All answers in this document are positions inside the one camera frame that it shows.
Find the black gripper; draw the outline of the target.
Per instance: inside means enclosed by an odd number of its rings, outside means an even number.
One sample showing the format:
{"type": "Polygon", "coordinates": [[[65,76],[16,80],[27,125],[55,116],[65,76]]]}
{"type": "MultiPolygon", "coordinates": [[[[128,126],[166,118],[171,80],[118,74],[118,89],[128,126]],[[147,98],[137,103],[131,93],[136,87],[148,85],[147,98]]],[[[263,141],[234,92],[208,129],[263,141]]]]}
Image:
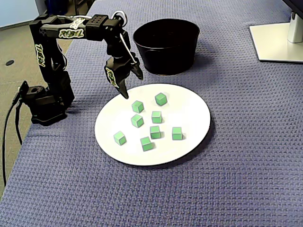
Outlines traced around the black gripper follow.
{"type": "Polygon", "coordinates": [[[143,80],[143,72],[138,58],[134,52],[124,46],[108,46],[107,54],[110,55],[105,65],[107,79],[125,99],[128,99],[125,78],[119,78],[113,71],[132,71],[138,79],[143,80]]]}

